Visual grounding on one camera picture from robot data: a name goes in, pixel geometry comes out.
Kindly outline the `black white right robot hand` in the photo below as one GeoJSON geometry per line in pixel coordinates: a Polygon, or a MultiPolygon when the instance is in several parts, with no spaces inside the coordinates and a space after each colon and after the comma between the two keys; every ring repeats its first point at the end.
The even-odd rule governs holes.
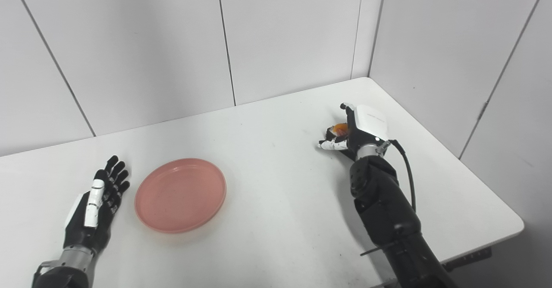
{"type": "Polygon", "coordinates": [[[320,149],[337,151],[356,161],[367,156],[384,156],[391,142],[385,116],[367,105],[342,103],[346,122],[329,127],[320,149]]]}

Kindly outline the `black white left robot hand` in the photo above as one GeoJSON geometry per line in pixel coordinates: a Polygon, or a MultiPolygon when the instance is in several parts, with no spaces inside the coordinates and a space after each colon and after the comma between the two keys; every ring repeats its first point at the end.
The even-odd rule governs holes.
{"type": "Polygon", "coordinates": [[[112,156],[97,170],[91,188],[75,201],[65,227],[63,247],[85,247],[101,253],[110,239],[113,219],[130,187],[126,164],[112,156]]]}

